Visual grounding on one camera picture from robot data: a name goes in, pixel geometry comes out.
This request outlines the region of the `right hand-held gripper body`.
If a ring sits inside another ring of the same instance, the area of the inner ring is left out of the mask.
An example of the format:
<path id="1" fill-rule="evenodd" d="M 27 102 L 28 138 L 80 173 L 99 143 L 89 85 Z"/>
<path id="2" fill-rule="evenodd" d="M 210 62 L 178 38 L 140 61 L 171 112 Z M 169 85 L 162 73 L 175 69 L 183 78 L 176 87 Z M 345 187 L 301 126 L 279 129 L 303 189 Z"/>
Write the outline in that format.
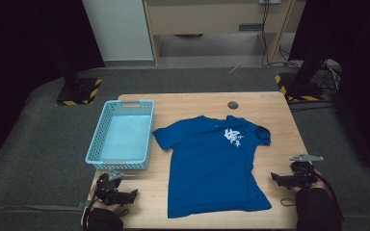
<path id="1" fill-rule="evenodd" d="M 317 182 L 319 174 L 315 171 L 312 163 L 323 161 L 323 157 L 299 154 L 290 157 L 289 160 L 292 162 L 290 167 L 294 177 L 298 180 L 299 187 L 309 188 L 313 183 Z"/>

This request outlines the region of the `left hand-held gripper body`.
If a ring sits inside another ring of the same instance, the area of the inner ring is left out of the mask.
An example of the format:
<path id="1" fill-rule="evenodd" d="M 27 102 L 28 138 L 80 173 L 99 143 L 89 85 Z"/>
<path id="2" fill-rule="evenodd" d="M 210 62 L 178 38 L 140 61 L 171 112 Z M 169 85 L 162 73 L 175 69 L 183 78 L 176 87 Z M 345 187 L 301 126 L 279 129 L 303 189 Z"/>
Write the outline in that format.
<path id="1" fill-rule="evenodd" d="M 101 174 L 95 185 L 94 195 L 103 204 L 110 206 L 122 204 L 122 196 L 118 191 L 121 180 L 111 180 L 108 173 Z"/>

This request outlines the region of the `blue t-shirt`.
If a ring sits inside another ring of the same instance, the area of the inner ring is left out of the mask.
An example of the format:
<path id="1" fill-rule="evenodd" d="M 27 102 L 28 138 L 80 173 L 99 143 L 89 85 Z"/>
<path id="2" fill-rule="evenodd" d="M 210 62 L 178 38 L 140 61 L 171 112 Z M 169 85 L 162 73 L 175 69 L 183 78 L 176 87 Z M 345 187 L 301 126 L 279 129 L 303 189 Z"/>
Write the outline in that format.
<path id="1" fill-rule="evenodd" d="M 233 115 L 179 120 L 153 132 L 171 150 L 168 217 L 221 211 L 269 210 L 253 177 L 256 147 L 271 143 L 270 131 Z"/>

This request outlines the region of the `person's left hand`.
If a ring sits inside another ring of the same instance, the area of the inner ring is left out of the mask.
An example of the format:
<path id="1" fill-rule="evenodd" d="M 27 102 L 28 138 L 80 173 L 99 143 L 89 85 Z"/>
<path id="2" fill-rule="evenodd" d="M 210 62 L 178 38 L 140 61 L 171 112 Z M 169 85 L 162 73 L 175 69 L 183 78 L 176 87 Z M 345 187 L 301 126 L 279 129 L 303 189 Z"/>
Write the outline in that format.
<path id="1" fill-rule="evenodd" d="M 93 201 L 92 209 L 104 209 L 104 210 L 111 211 L 113 213 L 115 213 L 119 209 L 118 204 L 114 204 L 114 205 L 110 205 L 110 206 L 104 205 L 101 201 L 99 201 L 95 197 L 94 193 L 95 193 L 95 186 L 92 186 L 92 188 L 90 190 L 90 198 Z"/>

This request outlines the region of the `person's right hand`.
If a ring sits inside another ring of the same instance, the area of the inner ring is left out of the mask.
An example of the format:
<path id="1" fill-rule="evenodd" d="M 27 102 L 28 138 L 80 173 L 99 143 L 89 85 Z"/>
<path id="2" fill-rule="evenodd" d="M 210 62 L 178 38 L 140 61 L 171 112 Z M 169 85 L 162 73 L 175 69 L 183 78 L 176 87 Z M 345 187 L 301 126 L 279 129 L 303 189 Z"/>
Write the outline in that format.
<path id="1" fill-rule="evenodd" d="M 306 187 L 293 187 L 291 190 L 295 193 L 299 192 L 302 189 L 322 189 L 324 190 L 326 188 L 324 180 L 324 176 L 322 176 L 321 172 L 318 171 L 317 169 L 314 169 L 313 175 L 315 177 L 315 182 L 310 184 L 309 186 Z"/>

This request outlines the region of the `light blue plastic basket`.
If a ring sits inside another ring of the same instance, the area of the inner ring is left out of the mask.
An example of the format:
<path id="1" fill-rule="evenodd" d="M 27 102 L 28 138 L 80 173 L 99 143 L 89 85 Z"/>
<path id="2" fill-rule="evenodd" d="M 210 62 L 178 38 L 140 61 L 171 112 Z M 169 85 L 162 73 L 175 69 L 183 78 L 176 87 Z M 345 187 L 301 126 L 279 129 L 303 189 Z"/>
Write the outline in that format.
<path id="1" fill-rule="evenodd" d="M 146 170 L 153 122 L 153 100 L 106 101 L 86 163 L 96 169 Z"/>

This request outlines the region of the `striped stand base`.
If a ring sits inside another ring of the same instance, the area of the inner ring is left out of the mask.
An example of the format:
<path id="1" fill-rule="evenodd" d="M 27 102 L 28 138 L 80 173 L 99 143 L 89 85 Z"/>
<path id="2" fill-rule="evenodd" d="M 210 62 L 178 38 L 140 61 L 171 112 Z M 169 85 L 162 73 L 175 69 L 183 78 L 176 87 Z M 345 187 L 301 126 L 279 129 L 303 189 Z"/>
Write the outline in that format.
<path id="1" fill-rule="evenodd" d="M 58 105 L 91 104 L 97 95 L 102 80 L 98 78 L 78 78 L 72 83 L 65 83 L 57 96 Z"/>
<path id="2" fill-rule="evenodd" d="M 302 83 L 295 73 L 280 73 L 275 76 L 275 80 L 287 102 L 324 99 L 323 91 L 316 82 L 309 80 Z"/>

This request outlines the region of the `black stand pole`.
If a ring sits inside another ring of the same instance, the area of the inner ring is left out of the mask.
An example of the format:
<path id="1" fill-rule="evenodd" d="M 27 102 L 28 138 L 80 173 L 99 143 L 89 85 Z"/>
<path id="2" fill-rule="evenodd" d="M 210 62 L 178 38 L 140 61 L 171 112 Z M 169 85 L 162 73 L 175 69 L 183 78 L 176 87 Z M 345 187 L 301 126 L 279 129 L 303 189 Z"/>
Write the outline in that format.
<path id="1" fill-rule="evenodd" d="M 321 64 L 322 60 L 318 58 L 305 59 L 296 74 L 293 86 L 297 90 L 309 89 L 312 85 L 312 77 L 320 69 Z"/>
<path id="2" fill-rule="evenodd" d="M 83 86 L 80 78 L 72 68 L 71 63 L 62 47 L 56 41 L 52 41 L 50 50 L 55 66 L 65 78 L 67 87 L 74 92 L 82 91 Z"/>

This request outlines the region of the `black curtain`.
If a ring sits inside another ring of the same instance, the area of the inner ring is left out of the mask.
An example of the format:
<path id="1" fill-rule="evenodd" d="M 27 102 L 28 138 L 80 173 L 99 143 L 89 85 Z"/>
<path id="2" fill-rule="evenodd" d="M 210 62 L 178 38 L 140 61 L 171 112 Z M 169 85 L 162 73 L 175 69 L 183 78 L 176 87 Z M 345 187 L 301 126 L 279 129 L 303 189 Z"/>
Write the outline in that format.
<path id="1" fill-rule="evenodd" d="M 83 0 L 0 0 L 0 148 L 32 90 L 102 66 Z"/>
<path id="2" fill-rule="evenodd" d="M 370 0 L 305 0 L 290 58 L 340 65 L 335 108 L 370 166 Z"/>

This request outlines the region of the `white cabinet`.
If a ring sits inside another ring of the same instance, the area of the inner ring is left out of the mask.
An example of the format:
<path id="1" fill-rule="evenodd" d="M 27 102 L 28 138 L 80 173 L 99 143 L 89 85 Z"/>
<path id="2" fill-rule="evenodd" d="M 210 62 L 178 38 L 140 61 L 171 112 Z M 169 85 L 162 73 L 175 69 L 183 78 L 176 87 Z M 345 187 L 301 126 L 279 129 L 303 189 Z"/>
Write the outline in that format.
<path id="1" fill-rule="evenodd" d="M 143 0 L 82 0 L 106 62 L 153 60 Z"/>

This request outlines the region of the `light wooden desk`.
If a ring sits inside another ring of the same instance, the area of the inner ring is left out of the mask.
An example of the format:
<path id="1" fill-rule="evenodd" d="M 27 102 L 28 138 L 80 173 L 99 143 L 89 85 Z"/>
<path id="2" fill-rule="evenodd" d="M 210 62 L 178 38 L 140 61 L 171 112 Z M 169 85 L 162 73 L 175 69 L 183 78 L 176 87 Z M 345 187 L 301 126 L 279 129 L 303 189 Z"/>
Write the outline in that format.
<path id="1" fill-rule="evenodd" d="M 257 31 L 265 57 L 276 60 L 286 33 L 297 30 L 305 0 L 143 0 L 154 62 L 164 36 L 236 34 L 240 23 L 262 23 Z"/>

